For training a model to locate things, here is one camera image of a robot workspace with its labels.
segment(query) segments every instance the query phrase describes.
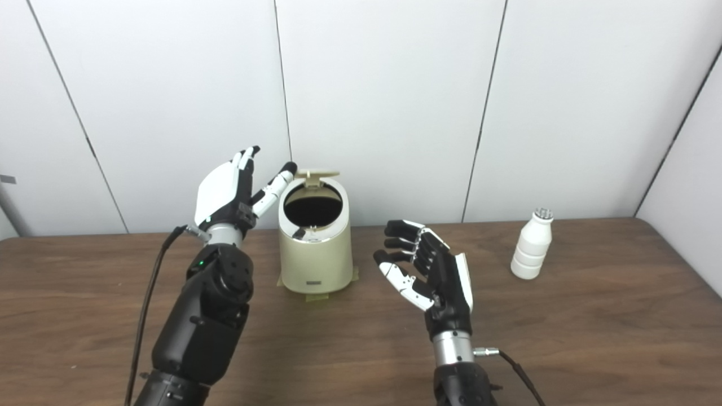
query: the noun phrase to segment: black robotic finger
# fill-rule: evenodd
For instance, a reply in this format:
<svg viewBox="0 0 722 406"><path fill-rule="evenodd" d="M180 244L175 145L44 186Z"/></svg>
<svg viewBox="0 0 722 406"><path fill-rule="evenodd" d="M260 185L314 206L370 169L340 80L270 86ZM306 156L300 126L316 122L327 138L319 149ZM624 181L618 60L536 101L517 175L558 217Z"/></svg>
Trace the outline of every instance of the black robotic finger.
<svg viewBox="0 0 722 406"><path fill-rule="evenodd" d="M441 241L436 234L431 231L421 234L419 238L419 246L425 247L427 251L448 252L449 247Z"/></svg>
<svg viewBox="0 0 722 406"><path fill-rule="evenodd" d="M386 223L386 229L383 231L387 237L400 237L407 241L416 241L419 230L424 227L423 224L413 223L407 220L390 220Z"/></svg>
<svg viewBox="0 0 722 406"><path fill-rule="evenodd" d="M403 238L387 238L383 242L386 248L399 248L405 251L413 251L416 249L414 241L404 240Z"/></svg>
<svg viewBox="0 0 722 406"><path fill-rule="evenodd" d="M414 255L410 254L408 252L397 251L397 252L390 253L388 256L391 259L393 259L394 262L401 262L401 261L411 262Z"/></svg>
<svg viewBox="0 0 722 406"><path fill-rule="evenodd" d="M414 266L425 275L429 273L429 268L434 262L434 253L428 249L419 245L414 252Z"/></svg>

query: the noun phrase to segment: white robotic finger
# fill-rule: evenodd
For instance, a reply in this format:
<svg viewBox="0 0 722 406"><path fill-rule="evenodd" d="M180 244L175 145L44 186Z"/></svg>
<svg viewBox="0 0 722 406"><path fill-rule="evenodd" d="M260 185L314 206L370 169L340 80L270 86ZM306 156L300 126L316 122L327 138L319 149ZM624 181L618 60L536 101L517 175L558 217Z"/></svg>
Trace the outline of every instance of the white robotic finger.
<svg viewBox="0 0 722 406"><path fill-rule="evenodd" d="M288 187L289 183L293 181L294 173L290 170L281 170L281 173L276 175L273 180L265 185L254 197L253 213L256 217L260 217L273 206L278 200L284 190Z"/></svg>
<svg viewBox="0 0 722 406"><path fill-rule="evenodd" d="M232 163L235 164L235 167L239 170L244 170L246 166L248 166L248 161L253 159L253 156L258 152L261 148L258 147L250 147L247 148L238 154L236 154L233 157Z"/></svg>
<svg viewBox="0 0 722 406"><path fill-rule="evenodd" d="M423 311L428 310L434 304L434 300L414 289L414 285L421 283L416 277L409 276L392 262L382 262L378 268L383 276L393 285L393 287L409 302Z"/></svg>

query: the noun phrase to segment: white wall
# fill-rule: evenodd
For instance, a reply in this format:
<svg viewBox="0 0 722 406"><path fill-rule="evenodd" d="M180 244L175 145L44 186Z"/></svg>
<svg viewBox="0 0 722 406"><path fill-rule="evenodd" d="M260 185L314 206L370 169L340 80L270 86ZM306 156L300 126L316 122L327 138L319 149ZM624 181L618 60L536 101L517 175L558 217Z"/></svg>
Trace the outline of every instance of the white wall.
<svg viewBox="0 0 722 406"><path fill-rule="evenodd" d="M633 215L721 15L716 0L509 1L465 221Z"/></svg>
<svg viewBox="0 0 722 406"><path fill-rule="evenodd" d="M504 1L277 3L299 166L341 171L354 225L461 221Z"/></svg>
<svg viewBox="0 0 722 406"><path fill-rule="evenodd" d="M25 235L124 233L24 1L0 1L0 201Z"/></svg>
<svg viewBox="0 0 722 406"><path fill-rule="evenodd" d="M700 93L638 217L722 295L722 63Z"/></svg>
<svg viewBox="0 0 722 406"><path fill-rule="evenodd" d="M714 0L510 0L501 38L504 0L32 5L119 210L8 0L0 204L27 235L167 231L251 144L256 187L291 154L340 170L354 225L458 222L499 39L465 221L631 215L722 42Z"/></svg>
<svg viewBox="0 0 722 406"><path fill-rule="evenodd" d="M192 221L238 150L261 145L258 186L289 160L273 0L32 4L130 232Z"/></svg>
<svg viewBox="0 0 722 406"><path fill-rule="evenodd" d="M8 220L5 212L0 208L0 241L12 237L17 237L17 231Z"/></svg>

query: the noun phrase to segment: black arm segment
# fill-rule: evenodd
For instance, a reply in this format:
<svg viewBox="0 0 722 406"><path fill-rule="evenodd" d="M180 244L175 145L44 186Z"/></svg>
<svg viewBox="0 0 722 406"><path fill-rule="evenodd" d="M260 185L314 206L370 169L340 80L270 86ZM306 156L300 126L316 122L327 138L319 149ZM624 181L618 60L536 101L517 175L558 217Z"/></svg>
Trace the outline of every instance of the black arm segment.
<svg viewBox="0 0 722 406"><path fill-rule="evenodd" d="M437 406L496 406L486 371L476 363L453 363L434 370Z"/></svg>
<svg viewBox="0 0 722 406"><path fill-rule="evenodd" d="M225 374L248 318L253 262L234 246L205 246L153 347L136 406L202 406Z"/></svg>

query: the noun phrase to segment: metal connector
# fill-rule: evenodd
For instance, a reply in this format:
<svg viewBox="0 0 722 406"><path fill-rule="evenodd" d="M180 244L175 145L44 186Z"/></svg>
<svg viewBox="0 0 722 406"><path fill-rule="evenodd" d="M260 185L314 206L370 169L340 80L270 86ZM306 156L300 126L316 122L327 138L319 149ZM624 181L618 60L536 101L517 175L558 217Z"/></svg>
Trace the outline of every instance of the metal connector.
<svg viewBox="0 0 722 406"><path fill-rule="evenodd" d="M186 232L199 240L203 241L204 243L208 243L208 241L211 240L211 235L206 233L205 231L201 230L200 228L197 228L195 225L187 225L186 226Z"/></svg>
<svg viewBox="0 0 722 406"><path fill-rule="evenodd" d="M499 355L499 349L494 347L474 348L474 357L488 357L490 355Z"/></svg>

